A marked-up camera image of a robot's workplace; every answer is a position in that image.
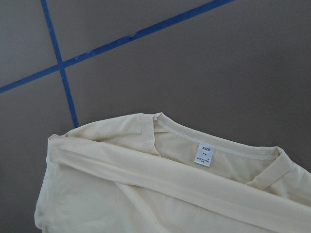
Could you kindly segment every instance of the folded shirt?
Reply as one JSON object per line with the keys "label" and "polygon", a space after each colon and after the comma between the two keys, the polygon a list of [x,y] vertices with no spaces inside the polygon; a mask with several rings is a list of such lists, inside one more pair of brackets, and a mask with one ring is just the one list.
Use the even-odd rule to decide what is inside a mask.
{"label": "folded shirt", "polygon": [[309,233],[311,174],[278,147],[183,126],[162,112],[48,139],[43,233]]}

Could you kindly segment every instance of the care tag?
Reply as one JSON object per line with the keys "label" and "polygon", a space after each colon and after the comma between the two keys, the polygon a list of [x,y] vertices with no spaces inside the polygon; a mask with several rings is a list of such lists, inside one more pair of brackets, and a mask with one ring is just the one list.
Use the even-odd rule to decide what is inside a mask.
{"label": "care tag", "polygon": [[214,148],[200,144],[195,156],[195,162],[205,166],[209,166],[214,154]]}

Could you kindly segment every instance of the gray surface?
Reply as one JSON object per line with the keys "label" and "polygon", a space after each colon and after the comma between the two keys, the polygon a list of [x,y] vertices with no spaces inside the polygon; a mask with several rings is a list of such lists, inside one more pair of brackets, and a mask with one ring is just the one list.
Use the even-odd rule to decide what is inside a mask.
{"label": "gray surface", "polygon": [[[135,3],[48,1],[64,60],[203,2]],[[36,14],[27,21],[9,13],[21,12],[15,2],[6,3],[1,13],[8,12],[5,24],[12,31],[4,40],[9,44],[7,36],[18,38],[21,47],[0,55],[1,62],[6,57],[15,62],[10,67],[8,59],[5,68],[1,64],[0,86],[56,64],[39,1],[21,7],[40,15],[34,25],[42,25],[36,33],[45,36],[31,40],[32,27],[14,31],[19,22],[32,24]],[[307,0],[236,0],[68,67],[79,123],[163,112],[182,125],[231,141],[279,146],[311,172],[309,12]],[[31,59],[23,46],[30,48]],[[0,232],[40,232],[34,211],[47,139],[73,128],[59,73],[0,94],[0,105]]]}
{"label": "gray surface", "polygon": [[40,1],[0,1],[0,87],[56,64]]}

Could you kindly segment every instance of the clothing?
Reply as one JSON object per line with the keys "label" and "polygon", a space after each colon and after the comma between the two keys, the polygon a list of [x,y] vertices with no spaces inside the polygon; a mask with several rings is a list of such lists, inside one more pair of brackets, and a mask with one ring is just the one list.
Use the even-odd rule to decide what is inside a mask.
{"label": "clothing", "polygon": [[311,174],[282,148],[162,112],[53,134],[46,161],[35,211],[43,233],[311,232]]}

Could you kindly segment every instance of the clothing tag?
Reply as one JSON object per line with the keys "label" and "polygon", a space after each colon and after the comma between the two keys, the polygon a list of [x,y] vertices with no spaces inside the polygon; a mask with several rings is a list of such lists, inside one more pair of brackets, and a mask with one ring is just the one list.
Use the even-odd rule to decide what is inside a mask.
{"label": "clothing tag", "polygon": [[209,166],[214,154],[214,148],[200,144],[195,156],[195,162],[205,166]]}

